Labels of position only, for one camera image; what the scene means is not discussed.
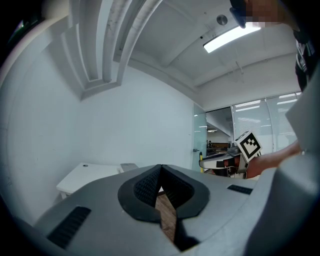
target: white marker cube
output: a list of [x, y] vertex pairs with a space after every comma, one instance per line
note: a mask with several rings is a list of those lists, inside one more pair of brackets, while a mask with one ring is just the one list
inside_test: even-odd
[[247, 163], [254, 157], [261, 155], [262, 146], [251, 130], [246, 131], [234, 142], [239, 147]]

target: desk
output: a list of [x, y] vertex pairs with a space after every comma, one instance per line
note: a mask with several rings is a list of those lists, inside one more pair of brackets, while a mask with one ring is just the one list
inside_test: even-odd
[[56, 189], [60, 191], [62, 199], [65, 199], [68, 195], [90, 182], [123, 172], [122, 168], [117, 165], [82, 162], [56, 186]]

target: person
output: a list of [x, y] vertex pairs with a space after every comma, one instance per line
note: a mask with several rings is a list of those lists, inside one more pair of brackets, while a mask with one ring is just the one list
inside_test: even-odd
[[[278, 0], [230, 0], [230, 11], [239, 26], [245, 28], [246, 22], [258, 23], [260, 27], [270, 27], [277, 24], [286, 24], [293, 30], [296, 39], [295, 73], [303, 92], [316, 68], [318, 58], [308, 35], [300, 30], [290, 13]], [[301, 152], [298, 141], [288, 147], [269, 154], [252, 159], [247, 169], [247, 179], [260, 175], [265, 169], [276, 168], [279, 164], [291, 156]], [[235, 165], [239, 166], [240, 157], [236, 157]]]

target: person's arm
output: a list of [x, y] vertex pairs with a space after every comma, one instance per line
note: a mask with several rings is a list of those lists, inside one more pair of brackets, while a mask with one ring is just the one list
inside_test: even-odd
[[[258, 176], [265, 169], [278, 167], [283, 160], [299, 154], [300, 151], [299, 143], [296, 141], [280, 151], [255, 157], [249, 163], [249, 167], [246, 170], [246, 178], [250, 179]], [[236, 157], [234, 161], [235, 165], [239, 166], [240, 157]], [[228, 166], [228, 160], [224, 161], [224, 165]]]

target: white ceiling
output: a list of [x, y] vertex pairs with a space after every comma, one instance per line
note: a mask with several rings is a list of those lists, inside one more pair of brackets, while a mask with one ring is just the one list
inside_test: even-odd
[[[195, 91], [228, 72], [294, 53], [295, 39], [285, 25], [263, 28], [207, 53], [203, 44], [234, 28], [228, 0], [164, 0], [150, 17], [131, 58], [164, 72]], [[228, 23], [221, 26], [217, 16]]]

